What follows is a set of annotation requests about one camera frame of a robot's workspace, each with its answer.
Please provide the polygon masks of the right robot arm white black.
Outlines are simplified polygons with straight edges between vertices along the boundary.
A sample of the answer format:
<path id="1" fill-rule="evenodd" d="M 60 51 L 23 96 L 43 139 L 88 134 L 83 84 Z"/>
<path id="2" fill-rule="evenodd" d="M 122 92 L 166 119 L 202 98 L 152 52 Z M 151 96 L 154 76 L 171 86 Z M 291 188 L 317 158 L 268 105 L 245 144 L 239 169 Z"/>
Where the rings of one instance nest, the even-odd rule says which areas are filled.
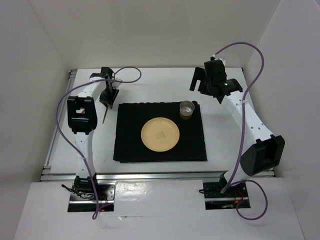
<path id="1" fill-rule="evenodd" d="M 274 135 L 246 100 L 246 93 L 234 78 L 227 78 L 224 62 L 212 57 L 204 67 L 196 67 L 190 91 L 212 96 L 230 113 L 241 129 L 238 156 L 232 170 L 219 177 L 218 190 L 230 196 L 236 185 L 279 165 L 285 140 Z"/>

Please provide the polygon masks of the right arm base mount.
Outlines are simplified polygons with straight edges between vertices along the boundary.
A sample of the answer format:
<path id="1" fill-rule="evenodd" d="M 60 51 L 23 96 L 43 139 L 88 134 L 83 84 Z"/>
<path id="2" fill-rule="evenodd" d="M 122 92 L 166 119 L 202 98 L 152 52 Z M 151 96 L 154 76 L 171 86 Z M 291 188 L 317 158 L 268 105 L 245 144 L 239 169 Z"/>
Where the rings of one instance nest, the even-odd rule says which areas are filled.
<path id="1" fill-rule="evenodd" d="M 225 193 L 221 193 L 218 182 L 204 182 L 198 192 L 204 196 L 206 210 L 249 209 L 251 207 L 247 186 L 241 183 L 231 186 Z"/>

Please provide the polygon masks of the copper spoon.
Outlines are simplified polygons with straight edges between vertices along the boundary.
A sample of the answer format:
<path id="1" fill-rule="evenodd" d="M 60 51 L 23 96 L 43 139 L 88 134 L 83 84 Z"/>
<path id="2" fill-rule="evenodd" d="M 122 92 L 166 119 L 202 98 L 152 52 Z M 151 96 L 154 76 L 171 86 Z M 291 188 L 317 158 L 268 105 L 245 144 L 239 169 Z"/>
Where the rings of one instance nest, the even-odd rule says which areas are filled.
<path id="1" fill-rule="evenodd" d="M 109 107 L 108 107 L 108 106 L 106 106 L 106 107 L 105 107 L 104 114 L 103 114 L 103 118 L 102 118 L 102 124 L 104 124 L 104 123 L 105 123 L 105 120 L 106 120 L 106 116 L 107 116 L 108 109 L 109 109 Z"/>

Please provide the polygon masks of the metal cup copper base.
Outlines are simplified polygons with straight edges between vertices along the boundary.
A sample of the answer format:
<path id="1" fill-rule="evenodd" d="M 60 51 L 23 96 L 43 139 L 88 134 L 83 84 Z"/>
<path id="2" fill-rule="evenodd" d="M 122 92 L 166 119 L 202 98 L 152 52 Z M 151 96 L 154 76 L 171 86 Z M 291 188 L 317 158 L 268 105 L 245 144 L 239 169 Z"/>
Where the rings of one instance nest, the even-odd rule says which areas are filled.
<path id="1" fill-rule="evenodd" d="M 188 120 L 192 117 L 195 105 L 193 102 L 185 100 L 179 105 L 179 115 L 182 119 Z"/>

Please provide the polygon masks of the yellow plate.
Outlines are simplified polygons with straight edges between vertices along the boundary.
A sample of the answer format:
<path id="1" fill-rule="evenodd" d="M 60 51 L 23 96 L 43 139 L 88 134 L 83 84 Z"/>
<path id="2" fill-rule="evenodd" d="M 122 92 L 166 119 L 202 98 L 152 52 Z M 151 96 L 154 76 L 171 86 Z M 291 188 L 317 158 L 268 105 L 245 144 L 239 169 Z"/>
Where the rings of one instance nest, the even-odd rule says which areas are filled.
<path id="1" fill-rule="evenodd" d="M 178 143 L 180 130 L 172 120 L 156 117 L 143 125 L 140 136 L 143 144 L 149 150 L 166 152 L 173 149 Z"/>

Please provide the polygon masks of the black cloth placemat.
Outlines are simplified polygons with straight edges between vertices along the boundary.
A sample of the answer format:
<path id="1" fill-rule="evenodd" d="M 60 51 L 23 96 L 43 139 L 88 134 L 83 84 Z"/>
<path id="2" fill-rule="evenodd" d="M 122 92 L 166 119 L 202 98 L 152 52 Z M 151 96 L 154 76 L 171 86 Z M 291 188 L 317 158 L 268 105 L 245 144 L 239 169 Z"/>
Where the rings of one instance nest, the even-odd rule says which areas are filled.
<path id="1" fill-rule="evenodd" d="M 113 159 L 120 163 L 205 162 L 205 136 L 200 105 L 194 101 L 190 119 L 180 117 L 179 102 L 121 103 L 118 106 Z M 179 129 L 179 141 L 172 149 L 155 152 L 141 139 L 144 124 L 163 117 Z"/>

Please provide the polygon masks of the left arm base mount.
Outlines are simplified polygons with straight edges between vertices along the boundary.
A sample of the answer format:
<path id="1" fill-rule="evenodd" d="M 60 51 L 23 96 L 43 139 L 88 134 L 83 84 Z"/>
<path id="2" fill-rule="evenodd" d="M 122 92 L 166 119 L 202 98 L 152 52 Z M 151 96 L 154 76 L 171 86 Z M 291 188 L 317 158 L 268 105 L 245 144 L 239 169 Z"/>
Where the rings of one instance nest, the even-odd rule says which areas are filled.
<path id="1" fill-rule="evenodd" d="M 71 187 L 61 184 L 61 187 L 70 193 L 68 212 L 95 212 L 97 201 L 100 212 L 114 211 L 116 184 L 98 184 L 95 178 L 93 178 L 93 183 L 97 195 L 95 195 L 94 187 L 89 177 L 87 179 L 76 177 Z"/>

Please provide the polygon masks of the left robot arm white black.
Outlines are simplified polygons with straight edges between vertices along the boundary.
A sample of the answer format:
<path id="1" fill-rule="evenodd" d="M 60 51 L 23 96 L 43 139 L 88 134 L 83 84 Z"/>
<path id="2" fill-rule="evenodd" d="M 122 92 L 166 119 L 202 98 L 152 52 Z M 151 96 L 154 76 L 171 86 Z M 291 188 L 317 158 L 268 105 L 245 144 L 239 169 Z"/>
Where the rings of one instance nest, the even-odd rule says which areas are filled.
<path id="1" fill-rule="evenodd" d="M 77 148 L 77 171 L 74 189 L 88 200 L 99 195 L 96 170 L 93 163 L 93 133 L 98 125 L 95 101 L 106 108 L 112 108 L 119 93 L 119 83 L 114 81 L 115 73 L 109 67 L 102 67 L 99 73 L 92 73 L 87 85 L 78 95 L 67 98 L 67 122 L 74 134 Z"/>

